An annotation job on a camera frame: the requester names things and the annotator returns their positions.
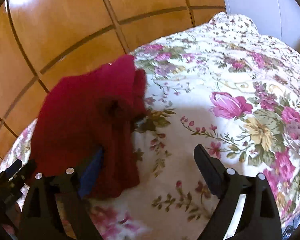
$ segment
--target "silver screw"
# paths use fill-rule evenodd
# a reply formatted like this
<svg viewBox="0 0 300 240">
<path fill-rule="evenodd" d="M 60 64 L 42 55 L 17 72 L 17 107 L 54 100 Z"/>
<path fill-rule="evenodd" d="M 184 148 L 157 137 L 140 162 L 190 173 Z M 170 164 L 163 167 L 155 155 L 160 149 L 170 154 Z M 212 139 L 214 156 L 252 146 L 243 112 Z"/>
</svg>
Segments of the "silver screw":
<svg viewBox="0 0 300 240">
<path fill-rule="evenodd" d="M 72 173 L 74 173 L 74 168 L 67 168 L 65 170 L 65 172 L 66 172 L 66 174 L 72 174 Z"/>
<path fill-rule="evenodd" d="M 36 179 L 41 179 L 41 178 L 42 178 L 42 173 L 36 174 L 36 175 L 35 175 L 35 178 L 36 178 Z"/>
<path fill-rule="evenodd" d="M 258 178 L 261 179 L 261 180 L 264 180 L 264 179 L 266 179 L 266 176 L 262 173 L 259 173 Z"/>
<path fill-rule="evenodd" d="M 234 175 L 236 172 L 235 172 L 234 169 L 228 168 L 228 169 L 227 169 L 227 173 L 228 173 L 229 175 Z"/>
</svg>

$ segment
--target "yellow flower print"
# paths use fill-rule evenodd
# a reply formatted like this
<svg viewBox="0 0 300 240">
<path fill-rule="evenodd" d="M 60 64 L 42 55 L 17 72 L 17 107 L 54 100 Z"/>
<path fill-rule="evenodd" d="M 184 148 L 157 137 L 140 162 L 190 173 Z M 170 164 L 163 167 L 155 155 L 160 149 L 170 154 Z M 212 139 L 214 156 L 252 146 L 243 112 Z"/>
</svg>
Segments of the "yellow flower print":
<svg viewBox="0 0 300 240">
<path fill-rule="evenodd" d="M 272 144 L 272 135 L 270 129 L 261 123 L 256 118 L 249 117 L 249 123 L 245 124 L 244 127 L 247 128 L 251 139 L 255 144 L 261 144 L 265 151 L 268 151 Z"/>
</svg>

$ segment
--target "red sweater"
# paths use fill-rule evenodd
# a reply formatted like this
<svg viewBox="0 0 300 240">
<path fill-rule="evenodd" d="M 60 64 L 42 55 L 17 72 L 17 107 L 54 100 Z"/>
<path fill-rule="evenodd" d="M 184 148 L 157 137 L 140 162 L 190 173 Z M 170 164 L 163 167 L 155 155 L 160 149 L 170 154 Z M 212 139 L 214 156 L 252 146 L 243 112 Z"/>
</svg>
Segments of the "red sweater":
<svg viewBox="0 0 300 240">
<path fill-rule="evenodd" d="M 30 159 L 46 177 L 75 167 L 84 158 L 105 150 L 92 196 L 118 197 L 139 184 L 133 156 L 131 123 L 146 114 L 144 70 L 133 56 L 81 76 L 62 78 L 46 97 L 31 140 Z"/>
</svg>

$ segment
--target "bed sheet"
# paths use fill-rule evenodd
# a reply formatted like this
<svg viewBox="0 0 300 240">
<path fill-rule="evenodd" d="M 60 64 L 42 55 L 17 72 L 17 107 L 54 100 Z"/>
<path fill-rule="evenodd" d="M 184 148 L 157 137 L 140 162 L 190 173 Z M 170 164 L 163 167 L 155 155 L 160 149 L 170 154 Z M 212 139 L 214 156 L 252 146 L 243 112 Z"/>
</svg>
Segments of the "bed sheet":
<svg viewBox="0 0 300 240">
<path fill-rule="evenodd" d="M 86 200 L 104 239 L 197 239 L 218 204 L 194 161 L 197 144 L 240 174 L 263 172 L 283 227 L 300 213 L 300 55 L 295 50 L 259 35 L 248 17 L 222 12 L 132 54 L 148 80 L 149 115 L 133 133 L 140 185 L 116 199 Z M 27 162 L 35 123 L 19 136 L 0 172 L 17 158 Z M 225 238 L 234 234 L 243 203 L 244 196 Z M 58 207 L 73 237 L 59 201 Z"/>
</svg>

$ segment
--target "white wall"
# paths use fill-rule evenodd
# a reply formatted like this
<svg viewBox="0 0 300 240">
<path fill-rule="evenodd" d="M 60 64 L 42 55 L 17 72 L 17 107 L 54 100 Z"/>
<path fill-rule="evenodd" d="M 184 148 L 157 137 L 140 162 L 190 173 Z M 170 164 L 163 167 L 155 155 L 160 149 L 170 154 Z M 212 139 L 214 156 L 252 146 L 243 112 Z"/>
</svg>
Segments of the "white wall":
<svg viewBox="0 0 300 240">
<path fill-rule="evenodd" d="M 300 53 L 300 7 L 295 0 L 225 0 L 229 14 L 244 14 L 260 34 L 278 39 Z"/>
</svg>

